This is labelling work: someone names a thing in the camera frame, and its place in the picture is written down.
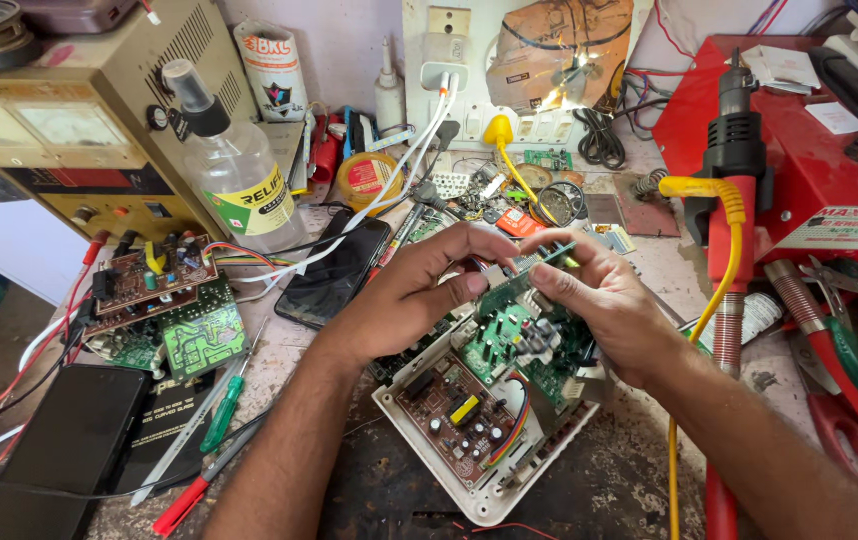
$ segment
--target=person's right hand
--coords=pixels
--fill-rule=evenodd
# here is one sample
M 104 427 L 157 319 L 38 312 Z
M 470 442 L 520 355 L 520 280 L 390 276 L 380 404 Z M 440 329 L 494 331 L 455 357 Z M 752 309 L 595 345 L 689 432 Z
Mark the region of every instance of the person's right hand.
M 589 325 L 627 385 L 645 389 L 669 370 L 682 367 L 692 346 L 659 310 L 631 265 L 586 234 L 544 230 L 519 246 L 530 254 L 540 245 L 576 242 L 569 255 L 579 268 L 559 270 L 540 263 L 529 270 L 532 285 Z

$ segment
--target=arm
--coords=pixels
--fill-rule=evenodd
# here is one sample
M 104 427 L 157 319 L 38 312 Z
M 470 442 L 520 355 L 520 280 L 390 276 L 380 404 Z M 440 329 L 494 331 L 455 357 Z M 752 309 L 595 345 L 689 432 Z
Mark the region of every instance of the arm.
M 553 240 L 577 241 L 573 257 L 581 266 L 568 273 L 538 264 L 532 284 L 585 319 L 620 379 L 649 392 L 675 417 L 767 536 L 858 537 L 852 477 L 689 344 L 624 259 L 558 229 L 526 240 L 522 251 Z
M 469 254 L 507 263 L 518 248 L 467 223 L 407 246 L 306 350 L 239 471 L 219 497 L 206 540 L 315 538 L 352 390 L 368 362 L 417 341 L 487 288 L 479 273 L 435 286 Z

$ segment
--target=green screwdriver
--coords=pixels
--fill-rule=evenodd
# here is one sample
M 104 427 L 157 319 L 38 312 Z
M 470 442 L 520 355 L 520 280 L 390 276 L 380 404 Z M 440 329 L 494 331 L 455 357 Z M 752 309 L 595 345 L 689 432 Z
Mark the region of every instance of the green screwdriver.
M 259 336 L 262 335 L 262 329 L 266 327 L 267 320 L 268 317 L 262 322 L 259 332 L 255 334 L 255 340 L 252 341 L 252 350 L 245 356 L 243 369 L 229 381 L 229 387 L 225 390 L 225 397 L 222 398 L 219 408 L 216 410 L 216 417 L 212 420 L 212 424 L 209 425 L 209 430 L 205 434 L 205 439 L 202 440 L 201 446 L 198 447 L 205 454 L 219 447 L 219 441 L 225 435 L 225 429 L 229 427 L 229 420 L 232 419 L 232 414 L 236 411 L 236 402 L 239 400 L 239 394 L 243 393 L 243 387 L 245 386 L 245 379 L 243 378 L 245 367 L 248 366 L 256 344 L 259 343 Z

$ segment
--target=yellow cable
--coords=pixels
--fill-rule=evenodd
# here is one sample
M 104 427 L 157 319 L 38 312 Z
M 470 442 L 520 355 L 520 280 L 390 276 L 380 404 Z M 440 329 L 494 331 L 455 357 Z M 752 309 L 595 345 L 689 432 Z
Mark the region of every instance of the yellow cable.
M 508 154 L 506 153 L 506 142 L 503 141 L 503 139 L 501 137 L 499 137 L 499 140 L 496 142 L 496 147 L 498 147 L 499 152 L 502 153 L 502 161 L 506 163 L 506 166 L 508 167 L 508 172 L 512 173 L 512 178 L 515 178 L 515 181 L 518 182 L 518 184 L 522 188 L 522 190 L 526 192 L 526 195 L 529 195 L 529 200 L 532 203 L 538 205 L 539 204 L 539 198 L 535 196 L 535 193 L 532 191 L 532 189 L 529 187 L 529 185 L 526 183 L 526 181 L 522 179 L 522 175 L 519 174 L 519 171 L 515 170 L 515 166 L 508 159 Z M 549 211 L 546 210 L 546 208 L 542 204 L 539 205 L 539 208 L 542 209 L 542 211 L 543 211 L 543 213 L 545 213 L 546 217 L 551 219 L 553 223 L 555 223 L 555 224 L 558 223 L 557 221 L 555 221 L 555 217 L 553 215 L 549 214 Z
M 735 275 L 739 271 L 739 263 L 742 261 L 742 224 L 746 222 L 746 213 L 743 208 L 742 196 L 739 189 L 732 182 L 724 179 L 665 177 L 659 182 L 659 191 L 663 195 L 682 197 L 715 197 L 723 201 L 725 219 L 729 224 L 731 244 L 729 246 L 729 260 L 725 266 L 723 280 L 699 315 L 699 322 L 692 328 L 689 334 L 689 342 L 696 343 L 699 336 L 705 330 L 712 314 L 722 303 L 723 296 L 732 287 Z M 669 538 L 678 540 L 678 451 L 676 447 L 675 418 L 669 417 Z

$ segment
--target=smartphone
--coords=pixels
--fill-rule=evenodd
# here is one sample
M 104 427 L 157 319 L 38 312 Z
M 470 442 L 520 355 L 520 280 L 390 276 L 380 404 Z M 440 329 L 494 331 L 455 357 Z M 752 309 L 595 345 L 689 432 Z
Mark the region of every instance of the smartphone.
M 352 217 L 341 210 L 322 233 L 330 239 L 342 232 Z M 296 275 L 275 304 L 279 315 L 309 328 L 321 329 L 355 297 L 365 283 L 369 268 L 379 259 L 391 229 L 378 219 L 350 232 L 334 251 Z M 329 244 L 316 246 L 309 256 L 325 251 Z
M 82 364 L 62 368 L 0 480 L 105 493 L 148 386 L 149 374 L 142 370 Z M 97 502 L 0 487 L 0 539 L 83 538 Z

